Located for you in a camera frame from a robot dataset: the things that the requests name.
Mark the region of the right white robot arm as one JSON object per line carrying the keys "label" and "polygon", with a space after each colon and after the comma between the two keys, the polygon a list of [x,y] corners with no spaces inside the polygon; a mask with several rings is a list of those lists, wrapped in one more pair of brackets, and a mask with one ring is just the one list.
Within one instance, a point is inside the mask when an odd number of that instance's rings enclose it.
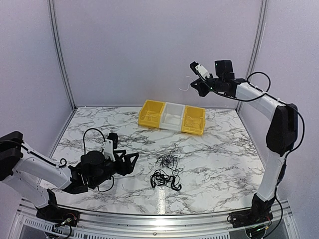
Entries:
{"label": "right white robot arm", "polygon": [[266,215],[262,204],[274,201],[277,186],[280,184],[286,169],[288,155],[298,147],[298,120],[302,118],[294,104],[288,104],[254,86],[249,78],[236,78],[230,60],[215,61],[213,75],[200,63],[192,62],[191,70],[198,77],[190,85],[201,97],[213,92],[221,97],[248,103],[269,121],[266,134],[268,160],[260,187],[253,197],[253,208],[247,212],[247,219],[252,223],[259,222]]}

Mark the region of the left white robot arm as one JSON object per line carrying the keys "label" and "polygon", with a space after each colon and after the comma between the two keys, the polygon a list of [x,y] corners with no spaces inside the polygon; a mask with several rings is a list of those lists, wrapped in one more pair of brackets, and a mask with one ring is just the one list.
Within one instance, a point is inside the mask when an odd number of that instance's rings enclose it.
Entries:
{"label": "left white robot arm", "polygon": [[25,143],[21,132],[14,131],[0,139],[0,180],[37,209],[43,208],[44,214],[57,222],[63,217],[63,211],[56,205],[55,195],[37,184],[33,177],[72,195],[86,193],[115,174],[126,176],[133,172],[139,154],[118,150],[117,142],[117,134],[110,133],[102,151],[84,153],[80,162],[71,166],[66,159],[56,164]]}

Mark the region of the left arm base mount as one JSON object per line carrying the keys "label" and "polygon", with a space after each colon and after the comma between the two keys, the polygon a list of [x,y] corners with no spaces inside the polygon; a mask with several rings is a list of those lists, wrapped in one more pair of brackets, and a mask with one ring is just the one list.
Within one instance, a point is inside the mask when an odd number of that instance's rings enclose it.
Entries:
{"label": "left arm base mount", "polygon": [[36,216],[40,219],[50,221],[56,224],[61,224],[67,219],[71,219],[69,225],[75,227],[78,222],[79,212],[76,210],[61,208],[57,205],[57,200],[54,192],[47,189],[48,192],[48,204],[45,207],[37,208]]}

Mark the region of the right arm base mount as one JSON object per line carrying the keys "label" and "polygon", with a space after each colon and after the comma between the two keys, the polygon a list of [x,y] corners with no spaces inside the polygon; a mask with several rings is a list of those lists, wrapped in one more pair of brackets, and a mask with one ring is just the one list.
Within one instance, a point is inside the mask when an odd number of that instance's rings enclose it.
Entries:
{"label": "right arm base mount", "polygon": [[231,212],[227,221],[232,224],[233,228],[251,226],[258,223],[267,222],[273,219],[271,206],[276,197],[263,201],[257,194],[254,194],[250,209]]}

